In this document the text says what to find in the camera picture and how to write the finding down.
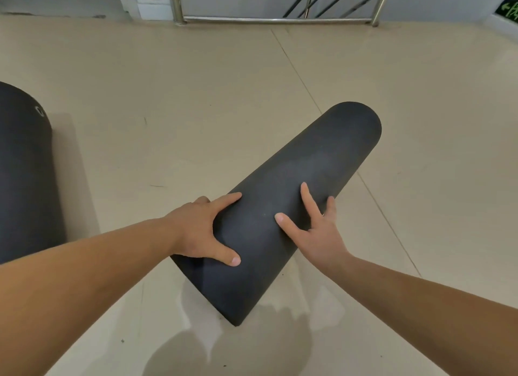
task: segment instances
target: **fingernail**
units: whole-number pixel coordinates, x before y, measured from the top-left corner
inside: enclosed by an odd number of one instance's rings
[[[238,265],[240,265],[240,264],[241,264],[241,259],[240,259],[239,257],[234,257],[234,258],[232,259],[232,262],[230,263],[230,265],[231,265],[232,267],[236,267],[236,266],[238,266]]]

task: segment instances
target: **hand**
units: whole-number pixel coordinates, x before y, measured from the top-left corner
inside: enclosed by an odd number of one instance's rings
[[[336,228],[335,199],[329,196],[327,208],[322,215],[309,193],[308,185],[301,185],[302,202],[311,218],[311,229],[299,229],[285,214],[275,215],[275,220],[284,232],[301,250],[302,254],[320,271],[329,276],[335,266],[343,261],[343,257],[351,257]]]
[[[241,258],[232,249],[217,241],[212,232],[212,223],[217,213],[237,202],[241,193],[222,196],[211,202],[205,196],[168,213],[161,218],[165,238],[169,239],[169,254],[189,257],[210,257],[229,266],[241,263]]]

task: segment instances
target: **finger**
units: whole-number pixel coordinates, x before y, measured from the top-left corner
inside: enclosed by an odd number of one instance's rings
[[[196,200],[194,200],[196,204],[206,204],[210,203],[210,200],[207,196],[200,196]]]
[[[327,198],[327,207],[324,216],[330,219],[333,223],[336,221],[336,203],[333,196],[329,196]]]
[[[221,242],[218,242],[214,239],[213,243],[210,245],[210,258],[219,260],[222,263],[225,263],[228,266],[236,267],[241,263],[241,258],[239,255],[229,247],[223,245]]]
[[[304,231],[298,228],[297,225],[294,224],[294,222],[286,214],[275,214],[275,221],[286,233],[286,235],[291,238],[295,245],[299,246],[301,243],[301,235],[304,233]]]
[[[237,202],[241,198],[241,196],[241,192],[229,193],[228,195],[218,197],[211,203],[211,206],[214,208],[214,211],[217,214],[222,209],[225,209],[229,205]]]
[[[311,221],[314,222],[315,219],[321,218],[322,214],[320,213],[319,206],[313,200],[311,193],[309,193],[308,184],[305,182],[301,185],[301,196]]]

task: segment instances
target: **metal railing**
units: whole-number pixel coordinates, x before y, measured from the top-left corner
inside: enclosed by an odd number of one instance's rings
[[[172,15],[175,24],[184,25],[191,22],[215,22],[215,23],[255,23],[255,24],[370,24],[378,26],[380,23],[380,13],[386,4],[387,0],[378,0],[372,16],[370,18],[346,18],[353,12],[361,8],[361,6],[372,0],[362,0],[345,12],[340,18],[320,18],[322,14],[331,9],[340,0],[333,0],[322,11],[320,11],[314,18],[308,18],[310,8],[318,0],[306,0],[304,10],[297,18],[287,18],[291,12],[299,5],[302,0],[295,0],[293,5],[284,13],[282,18],[247,18],[247,17],[203,17],[203,16],[184,16],[182,11],[181,0],[171,0]]]

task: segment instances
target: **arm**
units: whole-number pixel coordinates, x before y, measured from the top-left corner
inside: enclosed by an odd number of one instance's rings
[[[241,194],[198,198],[160,219],[70,242],[0,266],[0,374],[41,375],[159,262],[172,254],[239,256],[212,234]]]
[[[518,374],[518,310],[358,259],[335,226],[334,199],[322,216],[301,186],[311,230],[275,220],[302,254],[350,296],[450,375]]]

